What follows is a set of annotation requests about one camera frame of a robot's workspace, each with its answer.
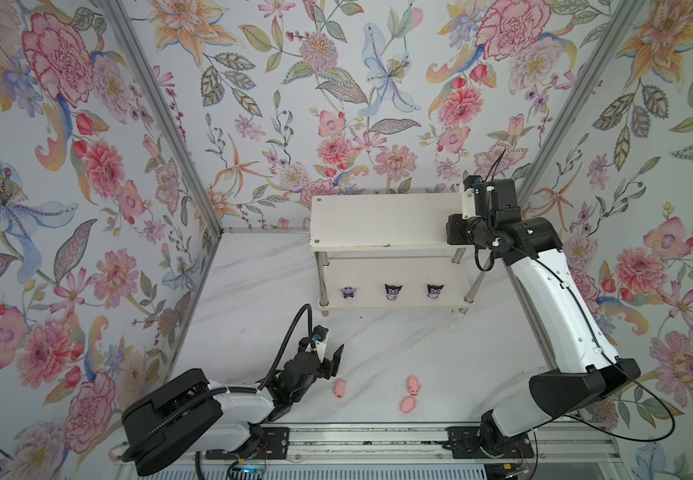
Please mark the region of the black purple figurine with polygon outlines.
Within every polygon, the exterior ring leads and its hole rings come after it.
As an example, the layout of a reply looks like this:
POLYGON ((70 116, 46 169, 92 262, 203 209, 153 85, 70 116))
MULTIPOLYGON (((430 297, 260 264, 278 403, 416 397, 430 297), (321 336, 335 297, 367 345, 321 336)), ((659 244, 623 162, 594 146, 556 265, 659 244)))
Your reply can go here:
POLYGON ((352 299, 356 294, 357 289, 354 287, 344 287, 342 288, 342 296, 344 299, 352 299))
POLYGON ((403 286, 399 284, 385 284, 384 285, 384 290, 385 290, 385 298, 388 301, 396 301, 398 300, 398 296, 401 293, 403 286))
POLYGON ((427 298, 432 301, 438 300, 440 298, 441 292, 444 288, 443 285, 437 285, 437 284, 427 284, 427 298))

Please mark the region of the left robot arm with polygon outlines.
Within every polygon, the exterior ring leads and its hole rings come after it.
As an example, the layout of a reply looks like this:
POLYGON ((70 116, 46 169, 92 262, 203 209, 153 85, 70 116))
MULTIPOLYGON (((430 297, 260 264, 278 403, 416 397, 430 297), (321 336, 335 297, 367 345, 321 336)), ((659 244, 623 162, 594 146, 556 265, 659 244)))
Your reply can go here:
POLYGON ((118 460, 140 476, 154 475, 186 453, 246 454, 260 443, 262 424, 290 413, 318 379, 338 376, 344 346, 330 358, 324 346, 302 350, 264 385, 211 382, 192 368, 140 398, 122 413, 128 448, 118 460))

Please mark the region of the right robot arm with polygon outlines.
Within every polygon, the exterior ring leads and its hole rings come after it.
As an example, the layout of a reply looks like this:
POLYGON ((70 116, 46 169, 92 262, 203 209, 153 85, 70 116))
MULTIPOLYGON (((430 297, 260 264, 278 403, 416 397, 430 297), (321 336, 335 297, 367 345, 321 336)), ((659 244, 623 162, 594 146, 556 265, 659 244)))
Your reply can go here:
POLYGON ((477 432, 482 448, 502 449, 640 376, 637 362, 621 357, 597 327, 551 222, 522 218, 513 181, 466 177, 461 211, 449 216, 446 239, 451 246, 487 252, 489 262, 502 261, 550 366, 482 415, 477 432))

